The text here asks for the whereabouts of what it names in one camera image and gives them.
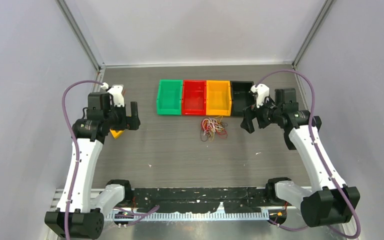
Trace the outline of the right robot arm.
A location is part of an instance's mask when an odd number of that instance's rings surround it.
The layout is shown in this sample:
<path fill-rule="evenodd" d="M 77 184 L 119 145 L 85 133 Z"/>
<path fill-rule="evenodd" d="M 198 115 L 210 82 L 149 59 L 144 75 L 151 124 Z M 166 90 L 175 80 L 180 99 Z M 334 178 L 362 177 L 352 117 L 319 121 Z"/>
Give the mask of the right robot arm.
<path fill-rule="evenodd" d="M 267 202 L 296 207 L 308 227 L 348 223 L 361 196 L 356 187 L 347 186 L 324 150 L 320 117 L 299 109 L 294 88 L 276 89 L 274 98 L 264 84 L 252 86 L 249 92 L 254 103 L 243 109 L 241 128 L 253 133 L 253 120 L 260 129 L 278 125 L 287 148 L 301 157 L 311 184 L 311 189 L 305 189 L 288 177 L 271 178 L 265 185 Z"/>

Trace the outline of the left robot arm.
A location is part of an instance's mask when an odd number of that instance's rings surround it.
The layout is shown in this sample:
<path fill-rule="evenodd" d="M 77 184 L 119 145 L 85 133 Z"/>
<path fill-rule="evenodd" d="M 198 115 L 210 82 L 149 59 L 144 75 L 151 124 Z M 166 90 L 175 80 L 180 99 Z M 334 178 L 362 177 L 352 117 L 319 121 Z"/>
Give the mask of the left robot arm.
<path fill-rule="evenodd" d="M 65 239 L 100 237 L 105 218 L 119 204 L 128 207 L 134 199 L 128 180 L 110 180 L 104 190 L 92 199 L 92 183 L 96 164 L 111 130 L 138 130 L 141 124 L 138 104 L 130 103 L 131 114 L 126 114 L 122 95 L 93 92 L 88 95 L 85 117 L 71 127 L 74 136 L 72 156 L 62 196 L 55 210 L 46 212 L 45 224 Z"/>

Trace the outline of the yellow triangular plastic piece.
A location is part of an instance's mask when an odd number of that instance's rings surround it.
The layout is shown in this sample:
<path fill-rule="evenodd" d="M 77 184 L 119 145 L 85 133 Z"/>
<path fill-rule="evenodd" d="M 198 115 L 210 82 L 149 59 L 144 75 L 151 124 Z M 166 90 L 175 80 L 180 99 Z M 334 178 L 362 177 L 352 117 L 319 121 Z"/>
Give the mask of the yellow triangular plastic piece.
<path fill-rule="evenodd" d="M 111 135 L 112 135 L 112 137 L 114 139 L 118 139 L 124 133 L 124 130 L 113 130 L 113 129 L 111 129 L 110 133 L 111 133 Z"/>

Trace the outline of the black plastic bin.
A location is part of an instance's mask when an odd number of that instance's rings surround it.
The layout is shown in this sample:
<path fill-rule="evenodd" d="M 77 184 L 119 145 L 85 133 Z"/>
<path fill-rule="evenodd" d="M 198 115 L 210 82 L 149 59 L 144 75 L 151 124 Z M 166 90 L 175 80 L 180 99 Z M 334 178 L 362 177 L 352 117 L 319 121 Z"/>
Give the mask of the black plastic bin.
<path fill-rule="evenodd" d="M 250 93 L 253 81 L 231 81 L 231 112 L 232 117 L 242 117 L 243 109 L 255 103 L 254 96 Z"/>

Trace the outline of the green plastic bin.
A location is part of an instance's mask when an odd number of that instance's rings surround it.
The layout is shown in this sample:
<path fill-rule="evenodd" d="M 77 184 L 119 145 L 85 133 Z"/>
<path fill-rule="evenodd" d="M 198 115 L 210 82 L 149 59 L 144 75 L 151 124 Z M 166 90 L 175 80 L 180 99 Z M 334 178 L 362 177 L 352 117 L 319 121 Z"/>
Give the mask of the green plastic bin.
<path fill-rule="evenodd" d="M 182 79 L 161 79 L 156 98 L 156 112 L 158 115 L 182 114 Z"/>

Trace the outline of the yellow plastic bin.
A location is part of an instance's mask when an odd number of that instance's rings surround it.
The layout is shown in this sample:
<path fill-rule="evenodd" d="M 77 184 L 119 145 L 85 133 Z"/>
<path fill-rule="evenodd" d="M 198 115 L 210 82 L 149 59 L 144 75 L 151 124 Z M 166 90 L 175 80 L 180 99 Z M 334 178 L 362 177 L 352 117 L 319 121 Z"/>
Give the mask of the yellow plastic bin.
<path fill-rule="evenodd" d="M 206 81 L 206 115 L 231 116 L 231 82 L 227 80 Z"/>

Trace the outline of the red plastic bin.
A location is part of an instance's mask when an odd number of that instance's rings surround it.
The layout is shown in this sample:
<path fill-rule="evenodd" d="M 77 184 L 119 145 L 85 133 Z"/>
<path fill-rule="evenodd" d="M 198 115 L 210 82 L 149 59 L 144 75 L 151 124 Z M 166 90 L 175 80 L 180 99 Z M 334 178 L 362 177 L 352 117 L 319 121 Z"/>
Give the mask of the red plastic bin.
<path fill-rule="evenodd" d="M 181 114 L 205 116 L 207 106 L 207 82 L 185 79 L 183 81 Z"/>

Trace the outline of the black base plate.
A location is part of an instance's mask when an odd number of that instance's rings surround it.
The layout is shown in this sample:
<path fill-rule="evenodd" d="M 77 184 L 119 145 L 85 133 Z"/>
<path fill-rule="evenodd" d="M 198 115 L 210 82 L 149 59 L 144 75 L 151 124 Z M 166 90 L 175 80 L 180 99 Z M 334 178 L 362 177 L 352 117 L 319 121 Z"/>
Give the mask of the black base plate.
<path fill-rule="evenodd" d="M 269 198 L 263 187 L 186 187 L 135 188 L 135 206 L 148 211 L 159 206 L 158 213 L 257 213 L 261 207 L 284 207 L 284 200 Z"/>

